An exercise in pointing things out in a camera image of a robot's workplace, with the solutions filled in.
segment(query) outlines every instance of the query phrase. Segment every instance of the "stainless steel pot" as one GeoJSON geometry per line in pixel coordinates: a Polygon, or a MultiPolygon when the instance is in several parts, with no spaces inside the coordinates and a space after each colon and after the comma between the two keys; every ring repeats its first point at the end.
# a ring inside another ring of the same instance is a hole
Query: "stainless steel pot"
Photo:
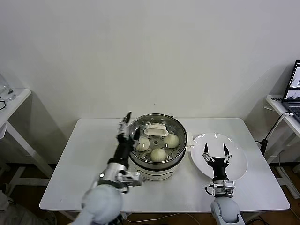
{"type": "Polygon", "coordinates": [[[141,136],[145,136],[149,139],[150,146],[146,151],[134,150],[130,153],[131,160],[139,167],[150,171],[163,171],[171,169],[176,166],[183,158],[188,142],[188,135],[183,125],[171,116],[153,113],[141,116],[135,119],[129,125],[129,133],[133,134],[138,128],[141,129],[141,136]],[[164,145],[164,137],[146,135],[144,130],[146,125],[153,123],[159,123],[166,126],[167,131],[170,134],[175,134],[179,137],[179,145],[176,148],[168,148],[164,145]],[[166,151],[167,158],[162,162],[153,162],[150,158],[150,154],[153,149],[162,148],[166,151]]]}

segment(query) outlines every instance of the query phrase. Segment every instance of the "white wall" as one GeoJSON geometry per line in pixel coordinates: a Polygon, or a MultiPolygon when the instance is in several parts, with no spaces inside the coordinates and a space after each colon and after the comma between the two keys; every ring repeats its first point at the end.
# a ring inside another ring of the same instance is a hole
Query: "white wall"
{"type": "Polygon", "coordinates": [[[33,91],[12,123],[49,162],[78,118],[129,110],[241,117],[261,136],[277,117],[263,99],[283,93],[300,59],[299,7],[297,0],[2,1],[0,71],[33,91]]]}

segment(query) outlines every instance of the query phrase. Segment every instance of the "pot handle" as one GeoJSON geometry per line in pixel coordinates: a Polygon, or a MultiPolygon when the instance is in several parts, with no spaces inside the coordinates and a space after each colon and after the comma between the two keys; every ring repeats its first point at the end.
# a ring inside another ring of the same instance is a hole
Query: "pot handle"
{"type": "Polygon", "coordinates": [[[186,151],[191,151],[192,147],[194,146],[193,134],[191,132],[187,133],[187,147],[186,151]]]}

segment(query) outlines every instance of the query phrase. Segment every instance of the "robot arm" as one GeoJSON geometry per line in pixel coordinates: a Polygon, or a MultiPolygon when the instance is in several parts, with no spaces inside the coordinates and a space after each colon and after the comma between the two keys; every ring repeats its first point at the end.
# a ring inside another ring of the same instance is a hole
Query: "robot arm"
{"type": "Polygon", "coordinates": [[[237,203],[232,199],[233,190],[235,189],[234,181],[229,181],[225,168],[229,165],[229,160],[232,157],[229,155],[229,150],[224,144],[225,158],[211,157],[208,153],[207,143],[205,144],[203,157],[207,164],[214,170],[212,193],[208,194],[215,197],[210,205],[211,213],[218,225],[245,225],[240,209],[237,203]]]}
{"type": "MultiPolygon", "coordinates": [[[[128,134],[130,114],[119,123],[117,139],[119,145],[113,158],[108,160],[106,169],[92,184],[82,200],[82,211],[72,225],[108,224],[113,221],[122,209],[122,195],[127,193],[129,186],[142,184],[138,172],[128,172],[128,157],[138,144],[140,129],[135,131],[133,137],[128,134]]],[[[214,170],[213,184],[210,195],[215,197],[210,205],[211,212],[218,225],[245,225],[237,203],[232,200],[234,181],[229,181],[225,168],[229,165],[229,150],[224,144],[225,158],[211,157],[205,144],[203,157],[214,170]]]]}
{"type": "Polygon", "coordinates": [[[122,209],[121,193],[127,193],[129,186],[142,184],[138,172],[128,172],[129,154],[140,137],[140,129],[135,131],[133,137],[128,134],[130,114],[131,112],[119,123],[119,145],[114,156],[108,160],[106,169],[85,193],[82,211],[72,225],[107,224],[113,221],[122,209]]]}

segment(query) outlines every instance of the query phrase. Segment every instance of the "laptop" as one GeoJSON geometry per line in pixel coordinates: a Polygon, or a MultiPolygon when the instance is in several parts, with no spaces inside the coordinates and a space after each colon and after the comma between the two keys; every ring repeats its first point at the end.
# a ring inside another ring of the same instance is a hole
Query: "laptop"
{"type": "Polygon", "coordinates": [[[282,105],[300,122],[300,60],[295,62],[291,79],[282,98],[282,105]]]}

